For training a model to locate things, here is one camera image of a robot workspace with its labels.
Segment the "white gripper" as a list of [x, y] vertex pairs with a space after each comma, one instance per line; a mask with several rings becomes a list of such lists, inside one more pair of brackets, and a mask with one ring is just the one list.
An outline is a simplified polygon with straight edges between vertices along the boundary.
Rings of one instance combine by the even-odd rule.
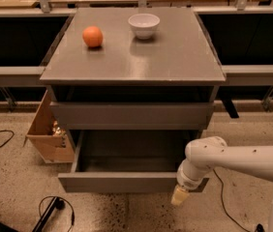
[[177, 184], [171, 197], [171, 204], [181, 205], [188, 197], [188, 190], [195, 190], [201, 184], [203, 178], [212, 170], [210, 166], [200, 165], [184, 159], [176, 173]]

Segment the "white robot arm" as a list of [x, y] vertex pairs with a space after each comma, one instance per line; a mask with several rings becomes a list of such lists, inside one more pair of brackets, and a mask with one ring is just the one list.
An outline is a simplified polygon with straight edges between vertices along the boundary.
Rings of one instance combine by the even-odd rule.
[[[273, 182], [273, 146], [228, 146], [222, 137], [212, 136], [189, 142], [185, 156], [176, 173], [173, 205], [186, 200], [189, 191], [197, 189], [204, 176], [215, 167]], [[273, 203], [268, 232], [273, 232]]]

